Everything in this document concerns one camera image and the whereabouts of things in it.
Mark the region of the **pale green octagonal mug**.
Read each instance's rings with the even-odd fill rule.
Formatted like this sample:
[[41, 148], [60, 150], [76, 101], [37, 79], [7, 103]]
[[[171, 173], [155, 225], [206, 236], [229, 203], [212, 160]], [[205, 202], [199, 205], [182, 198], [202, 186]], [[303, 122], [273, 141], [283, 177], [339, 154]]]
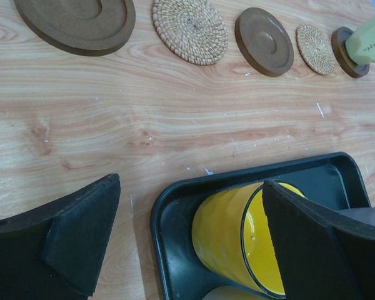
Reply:
[[375, 63], [375, 16], [358, 27], [345, 46], [348, 56], [356, 64]]

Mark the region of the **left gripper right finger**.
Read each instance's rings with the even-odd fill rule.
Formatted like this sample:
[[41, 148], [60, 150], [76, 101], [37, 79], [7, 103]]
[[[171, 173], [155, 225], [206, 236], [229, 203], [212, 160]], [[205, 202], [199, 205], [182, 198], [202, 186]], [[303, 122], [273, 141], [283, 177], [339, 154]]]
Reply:
[[375, 207], [335, 211], [275, 181], [262, 203], [288, 299], [375, 299]]

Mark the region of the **woven rattan coaster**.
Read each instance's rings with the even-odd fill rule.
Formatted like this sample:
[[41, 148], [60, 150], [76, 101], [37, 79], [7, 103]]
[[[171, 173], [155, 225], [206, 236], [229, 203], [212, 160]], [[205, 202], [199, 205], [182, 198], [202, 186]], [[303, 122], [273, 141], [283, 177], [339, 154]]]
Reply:
[[331, 44], [317, 27], [302, 24], [296, 29], [296, 42], [305, 63], [317, 74], [329, 75], [334, 70]]
[[154, 1], [152, 23], [175, 55], [198, 66], [217, 63], [228, 48], [228, 30], [209, 1]]

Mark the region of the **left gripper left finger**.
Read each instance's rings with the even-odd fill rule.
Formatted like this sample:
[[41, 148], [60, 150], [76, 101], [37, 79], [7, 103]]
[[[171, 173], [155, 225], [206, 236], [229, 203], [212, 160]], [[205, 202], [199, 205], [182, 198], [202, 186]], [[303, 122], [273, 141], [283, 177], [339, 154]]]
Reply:
[[121, 194], [119, 174], [0, 220], [0, 299], [88, 299]]

